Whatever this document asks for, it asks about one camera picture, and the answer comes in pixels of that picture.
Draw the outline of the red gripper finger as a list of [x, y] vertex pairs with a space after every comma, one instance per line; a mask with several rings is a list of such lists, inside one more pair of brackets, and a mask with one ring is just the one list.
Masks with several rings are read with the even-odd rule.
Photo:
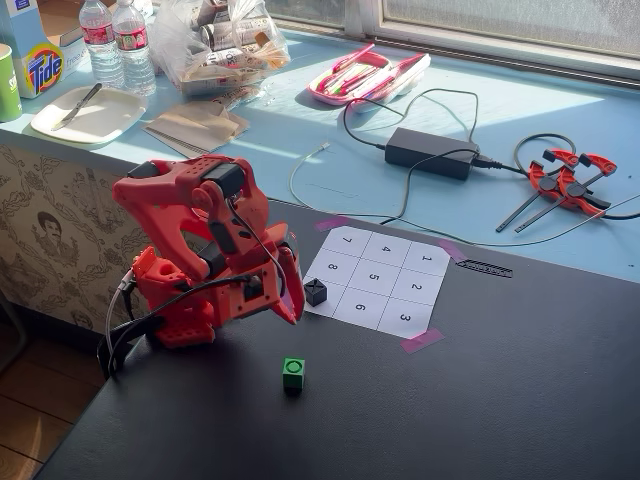
[[291, 325], [297, 324], [298, 317], [296, 316], [294, 309], [284, 300], [279, 299], [275, 302], [272, 305], [272, 311], [287, 323]]
[[287, 246], [279, 248], [279, 264], [284, 271], [286, 291], [283, 297], [284, 304], [289, 309], [292, 317], [299, 320], [302, 316], [305, 304], [305, 296], [299, 262], [293, 251]]

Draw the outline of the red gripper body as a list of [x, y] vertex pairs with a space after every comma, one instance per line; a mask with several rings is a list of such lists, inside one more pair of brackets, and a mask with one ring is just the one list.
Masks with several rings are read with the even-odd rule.
[[268, 310], [280, 300], [280, 280], [273, 262], [251, 268], [241, 277], [214, 289], [220, 319], [244, 318]]

